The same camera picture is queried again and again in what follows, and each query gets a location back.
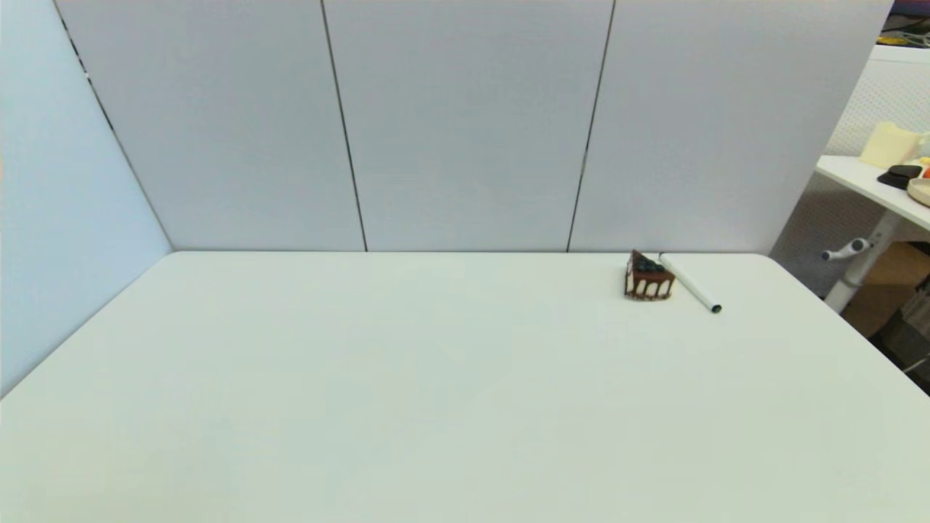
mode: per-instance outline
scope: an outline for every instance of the gray partition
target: gray partition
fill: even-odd
[[[767,252],[890,5],[619,1],[572,250]]]
[[[368,247],[565,250],[610,0],[326,0]]]
[[[177,248],[362,249],[319,2],[59,2]]]

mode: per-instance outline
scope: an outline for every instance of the table leg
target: table leg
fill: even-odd
[[[900,215],[893,210],[886,210],[878,225],[869,236],[871,248],[857,255],[853,262],[849,264],[846,272],[840,276],[840,281],[830,290],[827,299],[824,302],[837,313],[841,313],[853,296],[862,287],[862,281],[877,261],[879,256],[891,245],[891,240],[895,235],[897,225],[901,223]]]

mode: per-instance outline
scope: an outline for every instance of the marker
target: marker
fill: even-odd
[[[707,307],[712,313],[717,314],[720,311],[723,311],[724,307],[719,302],[704,292],[704,289],[695,285],[694,280],[675,268],[674,264],[669,261],[667,254],[660,252],[658,254],[658,260],[663,265],[665,265],[665,268],[670,270],[671,273],[675,275],[675,277],[681,280],[682,285],[684,285],[684,287],[687,288],[699,302],[704,303],[704,306]]]

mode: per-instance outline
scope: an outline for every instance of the white table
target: white table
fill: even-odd
[[[886,209],[869,237],[872,247],[856,256],[827,295],[827,305],[836,312],[841,312],[862,287],[869,270],[891,243],[902,217],[930,231],[930,208],[914,201],[906,191],[878,182],[876,179],[885,171],[853,156],[821,156],[817,162],[817,173]]]
[[[930,520],[930,399],[775,263],[179,253],[2,402],[5,523]]]

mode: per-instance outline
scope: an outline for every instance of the cake slice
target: cake slice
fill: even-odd
[[[671,296],[675,275],[635,250],[627,262],[626,294],[634,300],[666,300]]]

